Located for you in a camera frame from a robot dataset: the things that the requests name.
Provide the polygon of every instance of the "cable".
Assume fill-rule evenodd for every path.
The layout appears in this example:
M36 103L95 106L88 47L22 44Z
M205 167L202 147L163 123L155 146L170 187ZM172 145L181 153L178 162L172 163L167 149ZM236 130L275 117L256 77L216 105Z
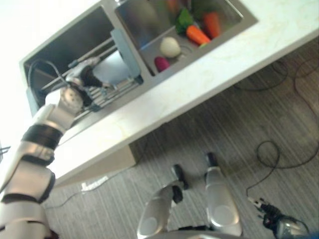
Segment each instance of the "cable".
M281 73L278 69L276 69L276 68L275 68L275 63L278 63L278 64L280 64L281 66L283 66L283 67L285 68L286 73L283 74L283 73ZM237 84L236 84L236 85L234 85L234 88L236 88L236 89L238 89L238 90L250 91L250 92L267 91L267 90L270 90L270 89L272 89L272 88L275 88L275 87L279 86L280 84L282 84L284 81L286 81L286 80L288 79L288 77L289 77L288 68L287 68L287 66L286 66L282 61L278 60L278 61L274 62L274 63L271 65L271 67L273 68L273 70L274 70L275 72L277 72L278 74L284 76L284 78L283 78L282 80L280 80L279 82L277 82L277 83L275 83L275 84L273 84L273 85L271 85L271 86L268 86L268 87L263 87L263 88L244 88L244 87L239 87L239 86L237 86Z
M104 181L104 182L101 183L99 186L97 186L97 187L95 187L95 188L93 188L93 189L86 190L85 192L76 192L76 193L72 194L70 197L68 197L68 198L67 198L63 203L61 203L60 205L52 206L52 207L47 207L47 208L44 208L44 209L45 209L45 210L50 210L50 209L55 209L55 208L61 208L61 207L63 207L67 202L69 202L72 198L74 198L75 196L77 196L77 195L79 195L79 194L84 195L84 194L87 194L87 193L89 193L89 192L93 192L93 191L97 190L98 188L100 188L102 185L104 185L104 184L105 184L106 182L108 182L109 180L111 180L111 179L115 178L116 176L118 176L118 175L120 175L120 174L126 172L127 170L129 170L129 169L132 168L132 167L134 167L134 166L131 166L131 167L127 168L127 169L122 170L121 172L119 172L119 173L117 173L117 174L115 174L115 175L112 175L112 176L109 177L106 181Z
M29 71L28 71L27 81L28 81L28 85L30 86L32 94L33 94L36 102L38 103L38 105L40 105L41 100L39 99L38 93L35 91L34 86L32 84L32 72L33 72L33 70L36 68L36 66L39 63L51 66L54 69L54 71L55 71L56 75L58 76L58 78L61 79L62 82L66 82L66 80L63 78L63 76L61 75L59 70L56 68L56 66L51 61L42 60L42 59L37 59L37 60L33 61L32 64L30 65L30 68L29 68Z
M250 190L251 188L257 186L258 184L262 183L263 181L265 181L265 180L275 171L275 169L277 168L277 165L278 165L278 163L279 163L279 161L280 161L280 149L279 149L278 145L276 145L276 143L273 142L273 141L271 141L271 140L263 141L263 142L261 142L261 143L257 146L257 149L256 149L257 159L258 159L259 161L261 160L261 157L260 157L260 155L259 155L259 149L260 149L260 147L261 147L263 144L265 144L265 143L271 143L271 144L274 146L274 148L276 149L276 152L277 152L276 162L275 162L274 167L269 171L269 173L268 173L264 178L262 178L262 179L259 180L258 182L254 183L253 185L251 185L251 186L249 186L248 188L246 188L246 196L247 196L247 197L249 197L249 196L248 196L249 190Z
M308 108L310 109L310 111L312 112L312 114L315 116L315 118L317 117L317 114L316 112L314 111L314 109L311 107L310 103L302 96L302 94L300 93L298 87L297 87L297 78L302 78L302 77L305 77L305 76L308 76L310 75L312 72L314 72L318 67L319 67L319 62L318 62L318 65L310 72L306 73L306 74L303 74L301 76L298 76L298 72L300 71L300 69L302 68L302 66L304 66L306 63L308 63L309 61L313 60L314 58L312 59L309 59L309 60L306 60L304 61L296 70L296 73L295 75L293 76L293 90L294 92L296 93L297 96L299 96L304 102L305 104L308 106ZM270 86L269 88L265 88L263 90L269 90L269 89L272 89L274 88L275 86ZM256 89L242 89L242 88L238 88L237 89L240 89L240 90L244 90L244 91L260 91L259 90L256 90ZM272 146L276 149L276 152L277 152L277 157L276 157L276 161L275 161L275 164L268 164L266 163L265 161L263 161L262 157L260 156L260 147L265 144L265 143L271 143ZM263 181L265 181L274 171L275 169L292 169L292 168L297 168L297 167L300 167L300 166L303 166L307 163L309 163L310 161L312 161L315 156L318 154L319 152L319 140L318 140L318 145L316 146L313 154L305 161L301 162L301 163L298 163L298 164L294 164L294 165L288 165L288 166L278 166L279 164L279 161L280 161L280 157L281 157L281 152L280 152L280 148L278 147L278 145L272 141L272 140L266 140L266 141L263 141L261 142L257 148L256 148L256 157L257 157L257 160L263 164L265 167L269 167L271 168L271 170L269 171L269 173L264 177L262 178L261 180L259 180L258 182L254 183L253 185L249 186L246 188L246 196L248 197L249 196L249 190L252 189L253 187L259 185L260 183L262 183Z
M148 144L149 144L149 140L148 140L148 138L147 138L146 143L145 143L145 145L144 145L144 147L143 147L142 155L140 156L138 162L140 162L140 161L144 158L144 156L146 155L146 151L147 151ZM97 187L95 187L95 188L93 188L93 189L86 190L85 192L76 192L76 193L72 194L70 197L68 197L63 203L61 203L61 204L59 204L59 205L57 205L57 206L51 206L51 207L47 207L47 208L44 208L44 209L45 209L45 210L50 210L50 209L61 208L61 207L63 207L67 202L69 202L72 198L74 198L75 196L77 196L77 195L79 195L79 194L84 195L84 194L86 194L86 193L93 192L93 191L97 190L98 188L100 188L102 185L104 185L104 184L105 184L106 182L108 182L109 180L111 180L111 179L115 178L116 176L118 176L118 175L120 175L120 174L126 172L127 170L133 168L134 166L135 166L135 165L133 165L133 166L127 168L127 169L124 169L124 170L122 170L121 172L119 172L119 173L117 173L117 174L115 174L115 175L112 175L112 176L109 177L106 181L104 181L104 182L101 183L99 186L97 186Z
M8 153L10 148L11 148L11 146L0 148L0 155Z

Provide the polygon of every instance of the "gray carpet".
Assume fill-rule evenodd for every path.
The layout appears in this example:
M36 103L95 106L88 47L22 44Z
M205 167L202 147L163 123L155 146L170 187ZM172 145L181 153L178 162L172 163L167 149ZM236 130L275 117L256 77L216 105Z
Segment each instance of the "gray carpet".
M244 235L273 238L257 217L259 212L247 201L245 189L270 171L256 160L260 142L276 142L281 149L280 166L301 163L314 153L319 138L319 69L314 70L318 51L317 38L236 85L269 87L289 74L271 90L247 92L230 87L132 143L135 157L140 158L138 165L96 191L77 195L61 208L47 210L51 227L63 239L136 238L144 204L174 179L170 167L176 163L182 165L191 188L174 208L169 229L205 224L204 155L214 151L237 203ZM292 76L309 59L313 60L298 71L297 85L316 117L293 91ZM262 148L261 154L267 162L274 162L275 154L269 145ZM305 166L275 170L250 190L250 196L265 198L285 214L303 220L311 231L319 231L318 159L317 155ZM79 190L80 185L55 190L44 205L58 205Z

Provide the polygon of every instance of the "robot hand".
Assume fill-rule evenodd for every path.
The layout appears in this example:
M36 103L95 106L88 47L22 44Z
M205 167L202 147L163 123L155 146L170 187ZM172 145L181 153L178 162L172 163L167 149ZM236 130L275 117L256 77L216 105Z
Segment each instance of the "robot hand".
M254 206L262 213L263 225L273 231L276 239L298 239L309 234L307 225L293 217L286 216L281 211L264 199L255 200L248 198Z

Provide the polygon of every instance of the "stainless steel sink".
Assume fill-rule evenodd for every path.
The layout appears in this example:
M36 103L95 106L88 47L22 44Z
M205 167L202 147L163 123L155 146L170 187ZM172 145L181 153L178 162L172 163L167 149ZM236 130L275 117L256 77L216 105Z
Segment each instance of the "stainless steel sink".
M186 57L189 57L189 59L192 60L198 58L198 56L192 54L199 50L198 45L188 40L186 36L177 34L175 30L175 20L183 7L189 8L195 16L195 22L198 25L201 25L200 19L204 12L213 10L219 16L221 28L220 37L222 39L219 39L218 41L217 39L213 39L209 44L210 47L202 50L200 53L201 55L211 51L213 47L218 46L234 36L236 34L234 31L235 29L233 29L231 35L228 34L228 36L225 36L225 33L239 25L241 21L244 21L244 23L248 22L244 20L243 14L227 0L126 1L123 5L118 7L115 12L142 57L145 65L148 67L149 72L153 76L158 74L154 59L157 56L162 56L160 52L160 43L164 37L174 37L181 46L182 57L173 59L168 58L170 65L183 61ZM177 67L167 75L173 74L182 67L183 66Z
M196 19L207 10L216 11L220 20L221 35L203 48L178 35L174 24L183 7L188 8ZM52 61L66 75L67 65L74 59L114 55L118 49L111 38L111 31L116 28L123 32L123 38L140 68L143 83L133 84L128 80L128 87L120 94L106 92L109 98L99 101L102 102L99 104L102 109L98 112L82 112L62 138L61 143L64 143L256 22L255 17L238 0L102 0L26 56L20 62L20 68L26 81L31 63L42 58ZM182 54L170 59L170 67L159 73L154 59L161 56L160 42L166 36L173 36L178 40ZM108 77L107 72L108 69L105 69L105 78ZM103 80L104 75L99 74L99 77ZM57 82L58 79L51 69L40 66L35 71L35 88L49 92ZM101 99L103 94L96 92L96 89L92 89L96 99ZM29 104L31 111L33 109L35 113L38 107L35 106L32 97L29 98Z

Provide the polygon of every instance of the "double sink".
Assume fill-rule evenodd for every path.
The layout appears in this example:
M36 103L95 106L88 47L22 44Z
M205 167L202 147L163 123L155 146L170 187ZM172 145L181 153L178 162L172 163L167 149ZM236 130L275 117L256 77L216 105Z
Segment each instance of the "double sink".
M175 21L184 7L195 17L207 10L217 12L221 34L205 47L198 47L185 36L178 35ZM101 99L101 95L109 97L100 104L98 111L87 110L76 119L72 128L62 138L61 143L64 143L256 22L239 0L102 0L32 51L20 62L20 68L24 80L27 81L30 65L36 59L53 62L65 76L69 71L68 65L76 59L81 61L91 56L108 59L115 55L122 56L121 49L117 48L111 34L114 29L122 32L123 41L139 68L138 83L127 78L118 82L123 86L122 91L97 94L97 90L92 89L97 100ZM158 72L154 59L162 56L160 43L167 36L178 41L181 55L169 59L170 67ZM100 80L103 81L104 76L107 79L108 72L116 75L117 71L121 71L116 67L110 70L110 67L112 63L107 65L104 71L97 73ZM50 67L41 65L33 73L32 86L48 93L58 81ZM44 104L44 99L45 97L40 99L37 104L32 95L28 95L32 114Z

